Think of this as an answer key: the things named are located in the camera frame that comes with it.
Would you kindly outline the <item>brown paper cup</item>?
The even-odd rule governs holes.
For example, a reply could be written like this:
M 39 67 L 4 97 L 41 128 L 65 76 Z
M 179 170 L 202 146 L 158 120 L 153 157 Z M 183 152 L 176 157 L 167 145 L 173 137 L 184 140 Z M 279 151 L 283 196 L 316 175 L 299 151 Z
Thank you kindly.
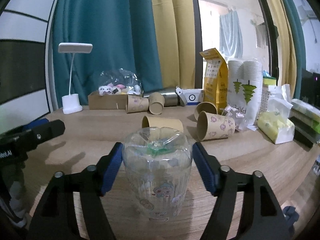
M 217 114 L 217 107 L 212 102 L 199 103 L 194 111 L 194 118 L 198 120 L 200 113 L 204 111 L 211 114 Z
M 159 115 L 163 112 L 165 98 L 159 92 L 154 92 L 149 96 L 149 111 L 151 114 Z
M 126 100 L 126 113 L 146 112 L 149 109 L 148 98 L 128 95 Z
M 184 132 L 183 124 L 179 119 L 144 116 L 142 119 L 142 128 L 147 128 L 147 127 L 158 127 L 158 128 L 168 127 L 168 128 L 172 128 L 172 129 L 176 129 L 178 131 Z
M 196 129 L 199 141 L 225 139 L 234 134 L 235 121 L 228 116 L 202 111 Z

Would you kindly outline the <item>white paper cup stack pack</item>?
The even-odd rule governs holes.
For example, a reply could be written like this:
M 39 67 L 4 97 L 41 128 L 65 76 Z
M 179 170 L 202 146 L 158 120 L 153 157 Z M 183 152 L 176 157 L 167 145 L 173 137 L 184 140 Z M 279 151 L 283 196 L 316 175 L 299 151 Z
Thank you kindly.
M 231 59 L 228 66 L 227 105 L 244 115 L 238 127 L 254 126 L 260 110 L 263 66 L 257 60 Z

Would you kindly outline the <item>yellow tissue pack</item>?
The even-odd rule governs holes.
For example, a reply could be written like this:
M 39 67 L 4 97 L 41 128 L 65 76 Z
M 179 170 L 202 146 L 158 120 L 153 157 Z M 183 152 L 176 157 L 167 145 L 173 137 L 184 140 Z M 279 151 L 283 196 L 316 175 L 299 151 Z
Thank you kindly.
M 294 123 L 283 118 L 279 112 L 260 113 L 257 125 L 274 144 L 290 142 L 295 135 Z

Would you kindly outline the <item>brown cardboard box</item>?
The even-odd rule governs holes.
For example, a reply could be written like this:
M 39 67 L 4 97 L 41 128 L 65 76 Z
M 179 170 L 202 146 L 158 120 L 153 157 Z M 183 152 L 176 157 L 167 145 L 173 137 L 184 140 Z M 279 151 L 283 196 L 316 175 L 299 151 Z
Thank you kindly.
M 127 94 L 99 95 L 94 91 L 88 96 L 88 106 L 90 110 L 120 110 L 125 109 Z

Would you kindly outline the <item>small clear sticker bag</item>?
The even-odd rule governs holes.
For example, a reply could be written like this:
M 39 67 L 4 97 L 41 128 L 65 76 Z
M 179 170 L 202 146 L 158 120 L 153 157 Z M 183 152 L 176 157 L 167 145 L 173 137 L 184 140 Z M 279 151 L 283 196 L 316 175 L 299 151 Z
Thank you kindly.
M 223 116 L 233 118 L 235 122 L 235 129 L 238 132 L 244 132 L 248 130 L 256 131 L 258 129 L 257 126 L 249 124 L 249 120 L 245 117 L 244 113 L 232 106 L 227 106 L 224 109 L 221 108 L 221 111 Z

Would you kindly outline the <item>green white snack packs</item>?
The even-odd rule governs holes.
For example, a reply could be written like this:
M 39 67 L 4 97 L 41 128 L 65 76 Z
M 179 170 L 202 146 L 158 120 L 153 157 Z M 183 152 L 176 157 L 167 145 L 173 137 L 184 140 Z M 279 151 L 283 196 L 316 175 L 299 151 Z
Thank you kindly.
M 319 133 L 319 109 L 299 99 L 292 99 L 291 104 L 291 116 L 294 116 L 304 124 L 310 126 L 315 132 Z

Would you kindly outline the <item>white perforated basket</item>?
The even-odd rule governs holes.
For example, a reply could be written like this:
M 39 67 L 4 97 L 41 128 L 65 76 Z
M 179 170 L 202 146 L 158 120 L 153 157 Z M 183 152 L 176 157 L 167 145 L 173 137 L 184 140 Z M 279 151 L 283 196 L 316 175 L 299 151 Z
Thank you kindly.
M 263 85 L 259 113 L 267 111 L 268 100 L 273 97 L 283 99 L 282 88 L 276 85 Z

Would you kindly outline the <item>plastic bag of toys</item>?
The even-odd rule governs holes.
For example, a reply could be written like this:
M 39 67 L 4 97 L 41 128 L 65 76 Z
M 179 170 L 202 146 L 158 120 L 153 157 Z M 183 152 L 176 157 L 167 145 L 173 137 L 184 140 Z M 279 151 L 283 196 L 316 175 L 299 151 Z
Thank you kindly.
M 98 94 L 104 95 L 143 95 L 140 79 L 134 72 L 123 68 L 104 71 L 98 80 Z

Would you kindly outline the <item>black monitor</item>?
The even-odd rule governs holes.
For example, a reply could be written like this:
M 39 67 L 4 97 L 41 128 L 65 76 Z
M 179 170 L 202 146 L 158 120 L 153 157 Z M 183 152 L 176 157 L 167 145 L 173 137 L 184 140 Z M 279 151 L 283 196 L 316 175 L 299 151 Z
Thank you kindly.
M 319 107 L 320 100 L 320 75 L 302 70 L 302 83 L 300 90 L 300 100 Z

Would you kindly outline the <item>yellow paper bag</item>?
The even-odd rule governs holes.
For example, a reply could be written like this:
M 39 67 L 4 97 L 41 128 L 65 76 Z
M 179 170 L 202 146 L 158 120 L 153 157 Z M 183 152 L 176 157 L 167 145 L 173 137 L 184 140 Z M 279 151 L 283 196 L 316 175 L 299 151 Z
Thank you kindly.
M 200 52 L 206 61 L 204 72 L 204 101 L 211 102 L 217 107 L 217 112 L 227 106 L 228 67 L 225 59 L 216 48 Z

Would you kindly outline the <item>white blue small box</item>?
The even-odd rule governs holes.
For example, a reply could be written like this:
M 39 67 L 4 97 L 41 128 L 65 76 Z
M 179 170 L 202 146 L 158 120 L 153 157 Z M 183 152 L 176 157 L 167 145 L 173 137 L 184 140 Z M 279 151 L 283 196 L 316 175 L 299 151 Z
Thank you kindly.
M 181 106 L 198 105 L 203 102 L 204 90 L 202 89 L 181 89 L 176 87 L 176 94 Z

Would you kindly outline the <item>silver steel thermos bottle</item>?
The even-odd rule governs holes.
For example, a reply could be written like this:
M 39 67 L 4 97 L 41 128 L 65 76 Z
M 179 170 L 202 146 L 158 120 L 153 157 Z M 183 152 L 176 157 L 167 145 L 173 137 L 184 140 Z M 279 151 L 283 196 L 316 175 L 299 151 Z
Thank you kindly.
M 143 97 L 148 98 L 152 93 L 160 93 L 161 95 L 164 96 L 165 107 L 173 107 L 173 106 L 178 106 L 180 104 L 180 99 L 178 94 L 176 93 L 176 88 L 175 87 L 169 87 L 169 88 L 163 88 L 159 90 L 153 90 L 150 92 L 144 92 Z

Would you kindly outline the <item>yellow teal right curtain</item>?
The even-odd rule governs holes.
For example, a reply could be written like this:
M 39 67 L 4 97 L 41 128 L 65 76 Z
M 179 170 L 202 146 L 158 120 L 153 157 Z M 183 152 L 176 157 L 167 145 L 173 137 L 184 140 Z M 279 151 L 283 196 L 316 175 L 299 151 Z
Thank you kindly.
M 291 97 L 302 90 L 302 71 L 306 69 L 306 48 L 299 14 L 293 0 L 269 0 L 281 45 L 279 81 L 290 85 Z

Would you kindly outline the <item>light blue hanging cloth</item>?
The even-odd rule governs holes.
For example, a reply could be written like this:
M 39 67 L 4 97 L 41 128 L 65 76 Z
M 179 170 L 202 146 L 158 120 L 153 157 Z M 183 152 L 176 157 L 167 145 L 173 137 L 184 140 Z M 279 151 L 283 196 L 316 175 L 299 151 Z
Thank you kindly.
M 220 52 L 228 58 L 243 56 L 243 39 L 238 13 L 220 15 Z

